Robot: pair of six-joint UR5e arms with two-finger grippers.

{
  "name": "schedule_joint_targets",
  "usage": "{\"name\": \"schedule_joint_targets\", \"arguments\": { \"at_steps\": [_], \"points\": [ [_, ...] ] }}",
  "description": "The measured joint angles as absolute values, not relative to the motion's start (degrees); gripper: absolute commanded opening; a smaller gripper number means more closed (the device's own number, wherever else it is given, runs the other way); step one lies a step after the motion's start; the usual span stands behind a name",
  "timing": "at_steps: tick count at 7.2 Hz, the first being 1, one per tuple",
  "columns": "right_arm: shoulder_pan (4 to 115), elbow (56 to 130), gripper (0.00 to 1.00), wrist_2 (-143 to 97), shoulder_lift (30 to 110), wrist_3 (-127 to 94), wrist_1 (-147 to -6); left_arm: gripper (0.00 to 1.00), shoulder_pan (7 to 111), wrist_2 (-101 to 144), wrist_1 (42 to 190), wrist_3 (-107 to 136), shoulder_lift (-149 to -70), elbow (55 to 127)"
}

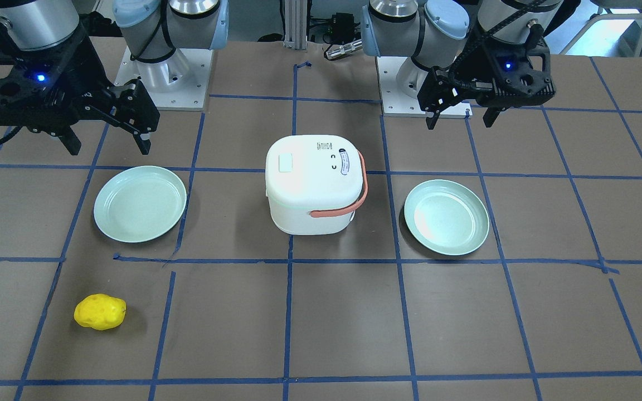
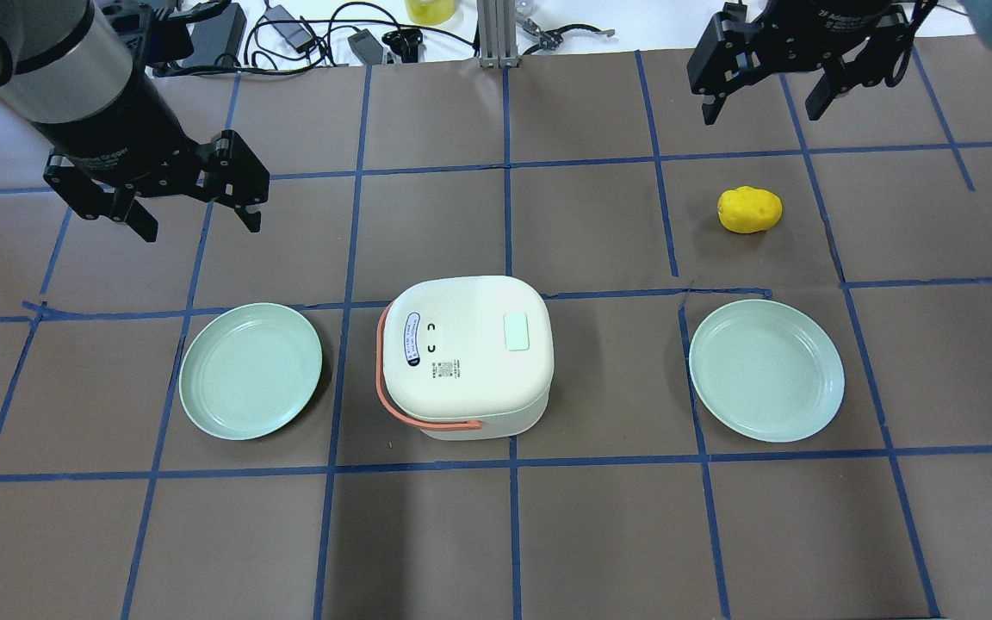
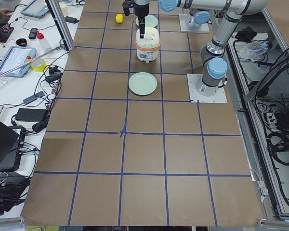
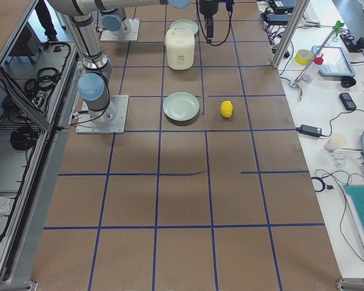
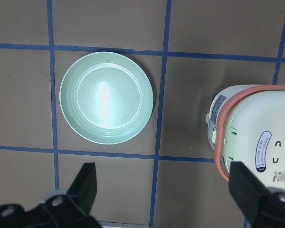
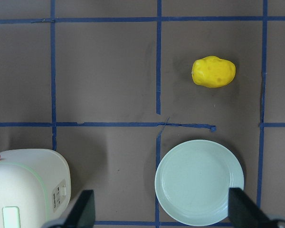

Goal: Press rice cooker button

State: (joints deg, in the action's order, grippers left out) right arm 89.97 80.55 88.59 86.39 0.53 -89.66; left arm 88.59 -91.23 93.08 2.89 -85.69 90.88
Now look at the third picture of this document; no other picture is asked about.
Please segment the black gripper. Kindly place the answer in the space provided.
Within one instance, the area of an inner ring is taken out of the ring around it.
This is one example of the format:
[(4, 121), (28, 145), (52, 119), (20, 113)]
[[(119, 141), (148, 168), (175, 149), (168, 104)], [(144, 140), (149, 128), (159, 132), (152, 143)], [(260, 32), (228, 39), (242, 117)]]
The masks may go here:
[(135, 15), (138, 16), (140, 39), (145, 35), (145, 17), (149, 14), (149, 0), (134, 0)]

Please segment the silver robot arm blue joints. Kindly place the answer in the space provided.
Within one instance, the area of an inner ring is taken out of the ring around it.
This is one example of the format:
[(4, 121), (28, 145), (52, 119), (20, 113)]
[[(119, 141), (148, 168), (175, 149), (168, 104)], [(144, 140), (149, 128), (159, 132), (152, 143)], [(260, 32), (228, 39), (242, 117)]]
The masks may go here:
[(224, 12), (223, 18), (211, 41), (201, 50), (204, 76), (208, 73), (209, 61), (215, 57), (221, 58), (224, 49), (241, 21), (242, 16), (252, 15), (261, 11), (267, 4), (267, 0), (160, 0), (159, 7), (165, 11), (173, 11), (177, 7), (184, 9), (195, 8), (198, 10), (214, 10)]

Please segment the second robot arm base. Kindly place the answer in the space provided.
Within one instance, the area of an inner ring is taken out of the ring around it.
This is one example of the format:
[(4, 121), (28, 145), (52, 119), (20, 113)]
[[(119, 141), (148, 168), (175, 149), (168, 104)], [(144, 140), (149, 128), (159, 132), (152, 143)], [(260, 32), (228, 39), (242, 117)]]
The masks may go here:
[(186, 21), (190, 28), (196, 28), (207, 23), (210, 20), (210, 13), (208, 10), (199, 10), (196, 8), (189, 9), (189, 17)]

